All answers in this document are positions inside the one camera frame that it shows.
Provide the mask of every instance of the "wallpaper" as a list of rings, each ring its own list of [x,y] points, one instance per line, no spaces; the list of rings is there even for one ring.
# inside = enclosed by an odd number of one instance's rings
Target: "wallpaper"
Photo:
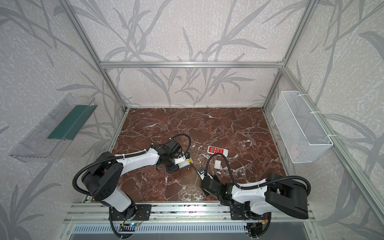
[[[382,0],[319,5],[288,66],[384,197],[383,23]]]
[[[277,69],[115,68],[108,74],[127,106],[262,107]]]
[[[307,0],[70,0],[103,61],[281,61]]]
[[[311,183],[308,202],[325,240],[384,239],[384,228],[353,184],[332,148],[312,163],[293,164],[271,115],[281,91],[293,88],[283,76],[266,106],[266,117],[289,175]]]
[[[58,3],[0,2],[0,239],[54,239],[84,196],[74,174],[106,148],[123,111]],[[68,94],[98,105],[56,163],[23,163],[9,152]]]

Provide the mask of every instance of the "white cable tray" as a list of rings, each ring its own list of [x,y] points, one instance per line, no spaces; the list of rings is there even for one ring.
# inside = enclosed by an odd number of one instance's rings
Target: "white cable tray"
[[[298,91],[282,91],[272,116],[293,163],[313,162],[333,145]]]

